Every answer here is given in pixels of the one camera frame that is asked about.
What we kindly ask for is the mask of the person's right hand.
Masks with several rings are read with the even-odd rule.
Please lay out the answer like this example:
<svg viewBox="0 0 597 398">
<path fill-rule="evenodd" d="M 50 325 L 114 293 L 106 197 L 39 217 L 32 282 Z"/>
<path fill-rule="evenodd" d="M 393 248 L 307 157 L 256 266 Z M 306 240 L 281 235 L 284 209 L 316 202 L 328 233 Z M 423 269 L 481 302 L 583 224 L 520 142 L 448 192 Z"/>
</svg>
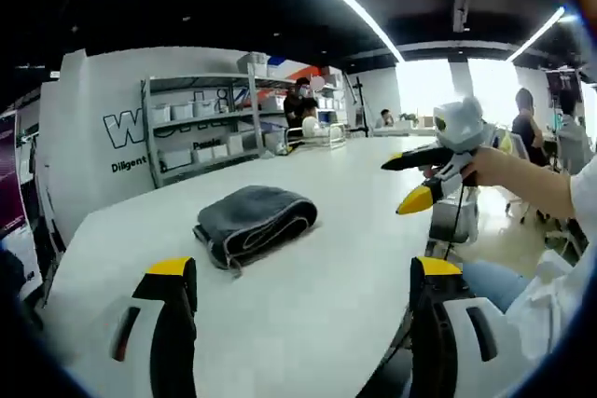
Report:
<svg viewBox="0 0 597 398">
<path fill-rule="evenodd" d="M 478 186 L 501 185 L 505 162 L 507 154 L 496 148 L 482 146 L 461 171 L 463 180 Z"/>
</svg>

